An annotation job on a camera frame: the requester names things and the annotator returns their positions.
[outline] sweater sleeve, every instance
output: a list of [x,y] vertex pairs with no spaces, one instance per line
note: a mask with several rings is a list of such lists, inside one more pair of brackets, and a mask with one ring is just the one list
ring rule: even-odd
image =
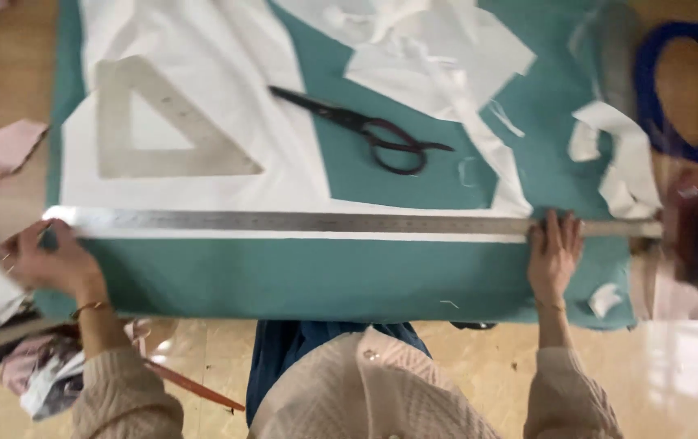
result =
[[585,375],[576,352],[568,348],[539,349],[523,436],[525,439],[623,437],[607,392]]
[[72,424],[75,439],[177,439],[183,408],[137,352],[114,349],[86,363]]

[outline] metal ruler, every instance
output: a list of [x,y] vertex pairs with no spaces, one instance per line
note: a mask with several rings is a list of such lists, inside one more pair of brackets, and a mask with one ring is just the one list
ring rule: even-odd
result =
[[[536,219],[354,213],[193,212],[51,207],[44,219],[113,229],[259,230],[445,235],[526,235]],[[585,236],[661,237],[653,219],[585,221]]]
[[[139,55],[97,65],[99,171],[104,178],[255,175],[263,168]],[[137,93],[191,143],[190,149],[136,149]]]

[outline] blue pants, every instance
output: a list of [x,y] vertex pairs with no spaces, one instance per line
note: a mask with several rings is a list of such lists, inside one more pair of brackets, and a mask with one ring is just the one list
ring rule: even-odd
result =
[[[298,359],[341,334],[363,332],[367,327],[368,324],[344,322],[257,322],[254,355],[251,358],[251,373],[246,389],[246,423],[249,427],[262,399],[279,377]],[[411,324],[375,324],[373,327],[382,334],[412,345],[430,357],[428,348],[417,337]]]

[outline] blue cord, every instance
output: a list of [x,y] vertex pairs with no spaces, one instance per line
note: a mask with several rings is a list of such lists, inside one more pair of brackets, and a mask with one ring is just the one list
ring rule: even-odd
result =
[[637,52],[634,83],[637,87],[639,124],[650,136],[658,152],[683,157],[698,163],[698,147],[690,145],[666,119],[655,91],[655,68],[667,43],[677,37],[688,37],[698,43],[698,23],[671,22],[650,32]]

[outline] scissor handle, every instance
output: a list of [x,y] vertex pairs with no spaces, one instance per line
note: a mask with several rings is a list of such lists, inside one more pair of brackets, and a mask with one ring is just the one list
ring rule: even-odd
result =
[[[388,141],[383,141],[382,139],[378,138],[374,133],[372,133],[368,128],[371,126],[378,126],[379,128],[383,128],[390,133],[398,136],[402,141],[406,142],[405,145],[398,144],[398,143],[393,143],[393,142],[388,142]],[[391,173],[399,174],[399,175],[416,175],[419,174],[420,171],[422,171],[425,168],[425,165],[428,164],[428,156],[425,154],[425,149],[428,148],[428,144],[423,144],[420,142],[417,142],[412,136],[410,136],[406,131],[403,131],[401,127],[399,127],[396,124],[393,124],[389,120],[384,120],[384,119],[371,119],[368,122],[366,122],[363,125],[362,128],[362,135],[365,137],[365,140],[368,141],[368,144],[371,147],[371,155],[373,156],[373,160],[379,165],[382,166],[385,170],[390,171]],[[387,163],[384,163],[384,160],[379,156],[379,153],[376,151],[377,148],[385,148],[385,149],[392,149],[394,151],[402,151],[402,152],[410,152],[411,154],[416,154],[419,161],[416,166],[413,166],[412,168],[407,168],[407,169],[401,169],[401,168],[396,168],[395,166],[388,165]]]

